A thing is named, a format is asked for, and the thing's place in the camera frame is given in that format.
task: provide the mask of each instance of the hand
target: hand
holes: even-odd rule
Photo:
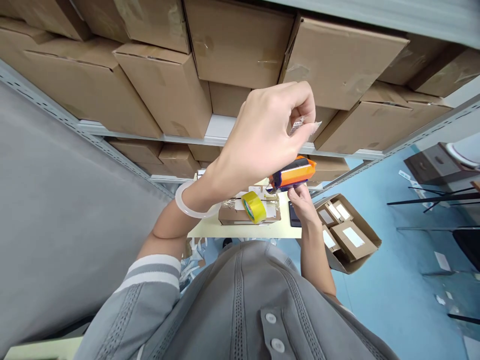
[[[308,224],[322,224],[306,184],[302,184],[296,188],[289,188],[288,198],[293,204],[295,214],[303,226]]]
[[[303,125],[290,137],[287,126],[300,116],[304,116]],[[317,130],[314,122],[315,102],[308,82],[253,90],[206,175],[224,199],[230,198],[294,161]]]

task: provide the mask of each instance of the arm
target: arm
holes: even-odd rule
[[[317,215],[309,190],[304,185],[289,189],[288,197],[301,222],[301,275],[340,304],[327,260],[322,222]]]
[[[290,137],[287,125],[299,116],[305,117],[304,125]],[[307,82],[253,90],[220,156],[185,189],[183,202],[206,212],[285,167],[317,130],[314,121],[315,102]],[[184,214],[175,200],[163,209],[123,283],[88,328],[76,360],[131,359],[141,351],[180,297],[180,258],[199,221]]]

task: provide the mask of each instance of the phone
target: phone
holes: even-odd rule
[[[292,228],[301,228],[302,224],[300,223],[299,217],[295,213],[295,209],[291,201],[288,202],[288,208],[290,210],[290,226]]]

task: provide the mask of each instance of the yellow tape roll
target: yellow tape roll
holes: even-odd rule
[[[250,191],[243,195],[241,203],[252,223],[258,224],[267,218],[265,206],[255,191]]]

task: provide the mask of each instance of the blue floor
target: blue floor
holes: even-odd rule
[[[480,317],[480,281],[471,274],[425,277],[421,273],[441,271],[434,252],[446,255],[453,270],[475,269],[449,232],[396,228],[458,227],[472,223],[455,208],[436,206],[423,214],[425,208],[421,204],[386,205],[418,198],[408,189],[410,182],[399,175],[399,170],[410,173],[403,160],[413,153],[404,149],[317,198],[342,193],[382,239],[378,252],[357,272],[345,275],[332,271],[337,297],[401,359],[467,359],[462,334],[480,341],[480,326],[465,325],[446,314],[451,311]],[[281,239],[277,246],[300,270],[297,242]],[[221,247],[222,239],[210,241],[205,252],[207,264],[215,261]],[[446,305],[439,304],[436,295]]]

